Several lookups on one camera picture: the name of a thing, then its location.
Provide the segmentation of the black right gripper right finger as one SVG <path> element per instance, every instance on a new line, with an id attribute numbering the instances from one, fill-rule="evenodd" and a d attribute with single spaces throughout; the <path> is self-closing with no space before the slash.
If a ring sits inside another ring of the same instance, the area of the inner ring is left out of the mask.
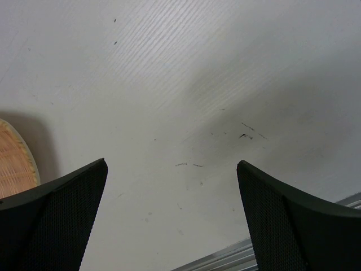
<path id="1" fill-rule="evenodd" d="M 360 210 L 310 195 L 244 160 L 237 178 L 259 270 L 360 270 Z"/>

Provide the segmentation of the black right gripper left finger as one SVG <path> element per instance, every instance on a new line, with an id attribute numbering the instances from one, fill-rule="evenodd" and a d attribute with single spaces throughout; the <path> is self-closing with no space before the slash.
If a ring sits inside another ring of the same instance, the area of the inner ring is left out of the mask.
<path id="1" fill-rule="evenodd" d="M 1 199 L 1 270 L 79 270 L 107 174 L 99 159 Z"/>

